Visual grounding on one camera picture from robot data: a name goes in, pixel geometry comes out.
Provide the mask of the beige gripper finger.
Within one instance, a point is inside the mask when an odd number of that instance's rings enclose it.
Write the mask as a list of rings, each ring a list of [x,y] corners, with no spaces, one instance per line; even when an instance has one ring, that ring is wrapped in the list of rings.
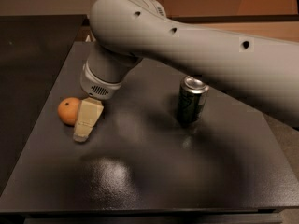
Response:
[[[82,143],[89,138],[103,110],[104,106],[99,100],[89,97],[81,101],[73,134],[73,139],[76,142]]]

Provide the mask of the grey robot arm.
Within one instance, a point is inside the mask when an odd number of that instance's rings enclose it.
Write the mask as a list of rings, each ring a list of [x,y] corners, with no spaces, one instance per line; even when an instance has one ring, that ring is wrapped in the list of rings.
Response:
[[[97,0],[82,89],[108,100],[148,58],[299,129],[299,44],[172,21],[156,0]]]

